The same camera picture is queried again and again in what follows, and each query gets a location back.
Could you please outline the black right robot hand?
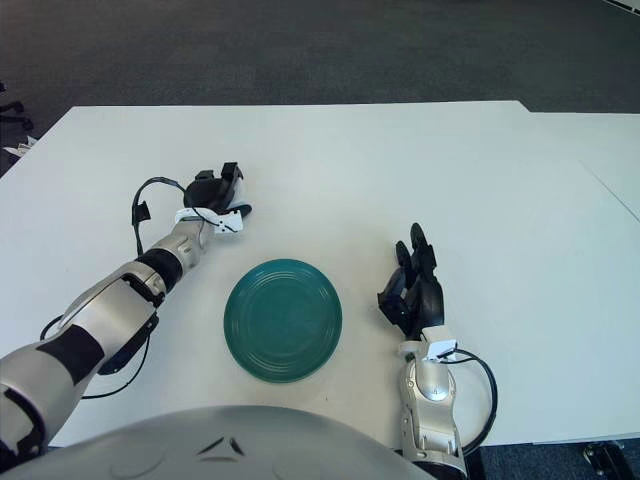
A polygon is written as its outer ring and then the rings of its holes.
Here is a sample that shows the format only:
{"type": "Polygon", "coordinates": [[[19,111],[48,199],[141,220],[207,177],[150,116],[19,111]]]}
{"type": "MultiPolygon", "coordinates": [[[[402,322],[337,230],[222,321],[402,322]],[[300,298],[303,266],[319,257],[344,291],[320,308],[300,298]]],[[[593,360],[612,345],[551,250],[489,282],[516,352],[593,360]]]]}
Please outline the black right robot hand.
{"type": "Polygon", "coordinates": [[[386,319],[397,326],[406,340],[419,340],[424,328],[444,324],[444,295],[435,275],[437,261],[421,226],[410,228],[412,251],[403,241],[395,245],[398,268],[382,292],[378,307],[386,319]]]}

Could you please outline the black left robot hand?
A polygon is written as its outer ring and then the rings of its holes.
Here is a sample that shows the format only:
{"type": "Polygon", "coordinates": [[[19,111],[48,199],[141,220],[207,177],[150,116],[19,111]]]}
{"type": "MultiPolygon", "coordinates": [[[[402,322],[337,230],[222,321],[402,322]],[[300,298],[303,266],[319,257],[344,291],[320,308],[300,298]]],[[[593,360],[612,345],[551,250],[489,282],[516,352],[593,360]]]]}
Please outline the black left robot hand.
{"type": "Polygon", "coordinates": [[[218,215],[238,211],[242,218],[252,212],[252,206],[241,199],[244,175],[237,162],[226,162],[217,177],[213,170],[202,170],[187,186],[185,207],[200,207],[218,215]]]}

